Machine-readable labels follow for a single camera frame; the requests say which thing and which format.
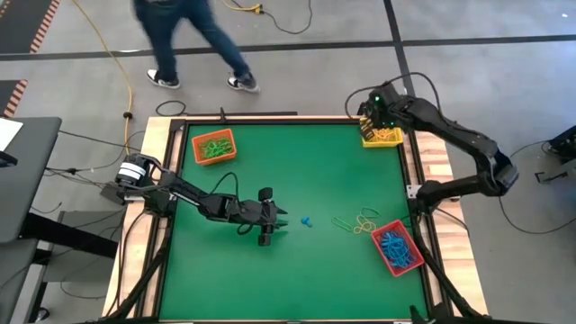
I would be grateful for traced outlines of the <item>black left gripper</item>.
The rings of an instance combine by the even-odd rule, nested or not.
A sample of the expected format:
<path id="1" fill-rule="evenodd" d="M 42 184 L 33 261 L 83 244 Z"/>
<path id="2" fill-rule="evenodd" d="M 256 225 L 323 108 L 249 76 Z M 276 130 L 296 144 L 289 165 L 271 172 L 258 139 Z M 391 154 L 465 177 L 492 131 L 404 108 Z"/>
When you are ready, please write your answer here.
<path id="1" fill-rule="evenodd" d="M 258 226 L 260 233 L 257 236 L 257 244 L 260 247 L 270 246 L 275 229 L 289 224 L 287 220 L 278 220 L 276 216 L 272 216 L 273 195 L 273 188 L 265 187 L 258 191 L 257 201 L 241 201 L 238 197 L 235 198 L 239 219 L 237 234 L 240 236 L 247 235 L 255 226 Z M 276 205 L 274 207 L 278 214 L 288 213 Z"/>

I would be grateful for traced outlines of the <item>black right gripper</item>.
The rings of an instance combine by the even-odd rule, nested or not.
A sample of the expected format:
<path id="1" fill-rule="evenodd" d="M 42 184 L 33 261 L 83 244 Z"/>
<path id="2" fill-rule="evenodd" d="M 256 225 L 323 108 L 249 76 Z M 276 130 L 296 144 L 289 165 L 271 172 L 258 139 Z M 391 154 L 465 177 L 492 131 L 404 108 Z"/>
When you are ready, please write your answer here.
<path id="1" fill-rule="evenodd" d="M 375 129 L 400 128 L 407 131 L 408 117 L 404 113 L 409 99 L 400 94 L 391 82 L 372 89 L 360 108 L 366 118 L 360 120 L 360 131 L 365 141 L 374 137 Z"/>

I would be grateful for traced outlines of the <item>yellow rubber bands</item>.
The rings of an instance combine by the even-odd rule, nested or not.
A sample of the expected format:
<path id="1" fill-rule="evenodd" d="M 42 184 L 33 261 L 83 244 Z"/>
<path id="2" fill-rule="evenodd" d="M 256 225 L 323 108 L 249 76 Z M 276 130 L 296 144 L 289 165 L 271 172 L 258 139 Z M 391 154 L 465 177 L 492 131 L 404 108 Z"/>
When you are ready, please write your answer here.
<path id="1" fill-rule="evenodd" d="M 358 215 L 356 217 L 356 226 L 353 227 L 353 232 L 355 234 L 360 234 L 362 232 L 372 232 L 376 230 L 376 225 L 370 219 L 366 218 L 363 215 Z"/>
<path id="2" fill-rule="evenodd" d="M 373 130 L 378 142 L 402 142 L 403 135 L 400 128 Z"/>

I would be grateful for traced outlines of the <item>orange plastic basket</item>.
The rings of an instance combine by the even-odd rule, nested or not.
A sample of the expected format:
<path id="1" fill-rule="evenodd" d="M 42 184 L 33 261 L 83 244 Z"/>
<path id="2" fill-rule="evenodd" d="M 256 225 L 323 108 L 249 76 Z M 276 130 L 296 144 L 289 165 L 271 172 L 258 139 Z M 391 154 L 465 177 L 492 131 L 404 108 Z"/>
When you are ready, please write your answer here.
<path id="1" fill-rule="evenodd" d="M 221 138 L 230 139 L 231 143 L 233 145 L 234 151 L 232 153 L 224 155 L 224 156 L 211 158 L 211 159 L 202 159 L 202 150 L 200 149 L 200 145 L 207 140 L 216 140 L 216 139 L 221 139 Z M 217 164 L 220 162 L 224 162 L 227 160 L 231 160 L 231 159 L 236 157 L 237 152 L 238 152 L 237 148 L 236 148 L 235 139 L 233 137 L 233 133 L 232 133 L 231 129 L 217 130 L 217 131 L 205 133 L 203 135 L 193 137 L 191 142 L 193 145 L 194 160 L 198 165 L 201 165 L 201 166 L 208 166 L 208 165 L 213 165 L 213 164 Z"/>

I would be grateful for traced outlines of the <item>blue rubber bands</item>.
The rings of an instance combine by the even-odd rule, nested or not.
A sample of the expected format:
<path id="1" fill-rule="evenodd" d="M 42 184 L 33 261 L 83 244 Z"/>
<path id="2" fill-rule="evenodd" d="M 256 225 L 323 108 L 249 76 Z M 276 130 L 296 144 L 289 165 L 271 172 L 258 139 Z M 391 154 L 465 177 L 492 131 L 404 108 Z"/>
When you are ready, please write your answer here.
<path id="1" fill-rule="evenodd" d="M 394 231 L 384 232 L 381 249 L 393 268 L 407 269 L 416 263 L 416 257 L 410 250 L 407 240 Z"/>

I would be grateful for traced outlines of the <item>yellow plastic basket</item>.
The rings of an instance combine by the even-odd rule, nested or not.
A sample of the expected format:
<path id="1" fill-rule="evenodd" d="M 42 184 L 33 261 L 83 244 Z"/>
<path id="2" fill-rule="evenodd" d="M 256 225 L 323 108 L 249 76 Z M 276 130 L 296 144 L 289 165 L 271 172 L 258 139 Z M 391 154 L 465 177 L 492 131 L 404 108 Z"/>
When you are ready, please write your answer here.
<path id="1" fill-rule="evenodd" d="M 378 142 L 376 141 L 376 137 L 373 137 L 370 141 L 365 141 L 362 137 L 363 147 L 366 149 L 375 149 L 375 148 L 394 148 L 397 147 L 402 142 Z"/>

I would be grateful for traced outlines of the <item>green table mat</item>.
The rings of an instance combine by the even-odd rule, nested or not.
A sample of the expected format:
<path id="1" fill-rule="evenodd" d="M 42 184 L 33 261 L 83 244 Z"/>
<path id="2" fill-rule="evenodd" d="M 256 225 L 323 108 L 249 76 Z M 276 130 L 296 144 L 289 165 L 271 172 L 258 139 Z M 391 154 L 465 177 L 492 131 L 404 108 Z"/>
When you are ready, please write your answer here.
<path id="1" fill-rule="evenodd" d="M 178 205 L 163 298 L 163 320 L 405 319 L 426 308 L 420 274 L 394 277 L 367 233 L 347 232 L 362 207 L 384 225 L 405 219 L 408 205 L 398 152 L 366 149 L 359 130 L 340 125 L 238 125 L 238 154 L 200 166 L 184 152 L 183 179 L 202 188 L 254 200 L 272 187 L 289 224 L 268 247 L 258 230 L 206 220 Z M 312 227 L 301 223 L 309 217 Z"/>

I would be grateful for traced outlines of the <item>wooden table side panel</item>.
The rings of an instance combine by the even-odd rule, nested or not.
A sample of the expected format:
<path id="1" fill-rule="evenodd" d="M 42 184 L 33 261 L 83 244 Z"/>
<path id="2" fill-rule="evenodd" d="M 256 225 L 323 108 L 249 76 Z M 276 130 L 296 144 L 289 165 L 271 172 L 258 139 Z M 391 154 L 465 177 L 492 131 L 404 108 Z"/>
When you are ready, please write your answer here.
<path id="1" fill-rule="evenodd" d="M 175 170 L 178 154 L 172 153 L 181 142 L 182 132 L 170 130 L 168 117 L 151 117 L 141 145 L 141 152 L 160 160 L 164 166 Z M 129 293 L 151 264 L 159 251 L 166 233 L 167 220 L 156 219 L 144 212 L 142 200 L 125 204 L 121 219 L 121 240 L 112 268 L 112 276 L 102 310 L 102 315 L 112 314 L 118 305 L 127 300 Z"/>
<path id="2" fill-rule="evenodd" d="M 404 136 L 403 149 L 412 185 L 453 179 L 446 144 L 440 138 L 427 132 L 410 132 Z M 421 217 L 418 229 L 425 246 L 455 289 L 473 309 L 486 314 L 471 241 L 464 225 L 461 204 L 453 199 L 442 202 L 431 216 Z"/>

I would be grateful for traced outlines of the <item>black pointed object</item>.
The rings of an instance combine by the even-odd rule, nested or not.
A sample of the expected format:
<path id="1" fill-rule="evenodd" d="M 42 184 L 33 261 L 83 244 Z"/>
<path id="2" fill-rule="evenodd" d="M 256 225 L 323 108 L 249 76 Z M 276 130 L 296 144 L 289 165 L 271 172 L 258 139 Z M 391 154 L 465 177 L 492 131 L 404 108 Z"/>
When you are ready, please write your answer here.
<path id="1" fill-rule="evenodd" d="M 452 317 L 447 313 L 443 303 L 434 306 L 426 317 L 413 305 L 409 307 L 409 313 L 412 324 L 451 324 Z"/>

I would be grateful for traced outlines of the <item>black equipment stand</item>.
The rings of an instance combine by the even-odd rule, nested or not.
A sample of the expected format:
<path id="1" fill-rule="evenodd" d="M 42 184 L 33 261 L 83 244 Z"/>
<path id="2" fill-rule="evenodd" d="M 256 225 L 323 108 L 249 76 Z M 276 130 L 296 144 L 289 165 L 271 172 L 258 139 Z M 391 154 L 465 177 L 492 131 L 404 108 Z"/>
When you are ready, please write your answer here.
<path id="1" fill-rule="evenodd" d="M 545 154 L 558 158 L 561 164 L 555 169 L 535 173 L 540 184 L 548 184 L 561 177 L 576 179 L 576 125 L 545 141 L 541 149 Z"/>

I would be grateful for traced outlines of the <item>person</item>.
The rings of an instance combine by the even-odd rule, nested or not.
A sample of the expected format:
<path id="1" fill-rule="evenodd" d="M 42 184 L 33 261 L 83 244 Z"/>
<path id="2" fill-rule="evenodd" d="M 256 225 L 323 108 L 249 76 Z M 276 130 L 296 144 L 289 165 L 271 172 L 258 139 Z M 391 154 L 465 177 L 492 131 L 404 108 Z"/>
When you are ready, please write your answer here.
<path id="1" fill-rule="evenodd" d="M 134 13 L 148 37 L 157 68 L 147 71 L 148 80 L 157 86 L 177 89 L 173 35 L 183 19 L 203 36 L 232 69 L 227 85 L 250 93 L 259 91 L 257 80 L 238 46 L 217 24 L 209 0 L 132 0 Z"/>

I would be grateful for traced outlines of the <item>black desk leg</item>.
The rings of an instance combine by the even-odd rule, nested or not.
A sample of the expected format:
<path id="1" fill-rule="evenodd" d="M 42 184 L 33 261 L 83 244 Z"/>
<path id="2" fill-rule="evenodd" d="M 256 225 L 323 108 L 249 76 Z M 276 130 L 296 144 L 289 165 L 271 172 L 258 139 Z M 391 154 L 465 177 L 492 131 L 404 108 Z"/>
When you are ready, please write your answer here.
<path id="1" fill-rule="evenodd" d="M 109 258 L 115 257 L 118 247 L 118 244 L 111 239 L 72 228 L 32 212 L 29 212 L 23 221 L 19 238 L 43 240 Z"/>

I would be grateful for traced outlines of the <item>grey desk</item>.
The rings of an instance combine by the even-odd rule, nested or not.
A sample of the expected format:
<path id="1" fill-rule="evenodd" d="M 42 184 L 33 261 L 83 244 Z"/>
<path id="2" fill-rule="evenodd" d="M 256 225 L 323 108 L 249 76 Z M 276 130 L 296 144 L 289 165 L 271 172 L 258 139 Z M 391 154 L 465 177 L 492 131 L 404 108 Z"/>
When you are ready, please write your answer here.
<path id="1" fill-rule="evenodd" d="M 15 166 L 0 168 L 0 244 L 20 237 L 51 241 L 54 220 L 30 212 L 56 143 L 59 117 L 18 118 L 22 127 L 6 148 Z"/>

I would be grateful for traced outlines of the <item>white paper sheet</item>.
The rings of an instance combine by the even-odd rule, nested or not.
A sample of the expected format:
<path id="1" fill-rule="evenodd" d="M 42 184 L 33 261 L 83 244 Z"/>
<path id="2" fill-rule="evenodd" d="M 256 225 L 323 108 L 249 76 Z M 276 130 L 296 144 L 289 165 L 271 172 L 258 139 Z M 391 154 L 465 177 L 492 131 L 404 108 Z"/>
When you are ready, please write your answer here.
<path id="1" fill-rule="evenodd" d="M 0 118 L 0 151 L 6 150 L 22 126 L 22 122 Z"/>

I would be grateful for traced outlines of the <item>black mat with striped edge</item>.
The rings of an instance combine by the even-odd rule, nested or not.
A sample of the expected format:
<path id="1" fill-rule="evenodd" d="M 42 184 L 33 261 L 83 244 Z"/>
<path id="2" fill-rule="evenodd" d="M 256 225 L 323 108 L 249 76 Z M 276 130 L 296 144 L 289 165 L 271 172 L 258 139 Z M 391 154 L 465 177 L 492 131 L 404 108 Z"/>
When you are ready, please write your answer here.
<path id="1" fill-rule="evenodd" d="M 0 0 L 0 54 L 37 53 L 61 0 Z"/>
<path id="2" fill-rule="evenodd" d="M 26 79 L 0 80 L 0 117 L 12 118 L 28 85 Z"/>

